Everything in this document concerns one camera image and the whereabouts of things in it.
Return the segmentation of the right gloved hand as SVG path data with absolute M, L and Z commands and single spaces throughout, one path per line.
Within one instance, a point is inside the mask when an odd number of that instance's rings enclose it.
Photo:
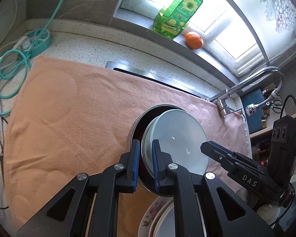
M 257 196 L 251 194 L 247 189 L 241 188 L 236 192 L 236 194 L 252 209 L 255 205 L 258 206 L 257 214 L 268 224 L 270 225 L 277 220 L 280 214 L 280 207 L 276 204 L 264 204 L 258 205 Z

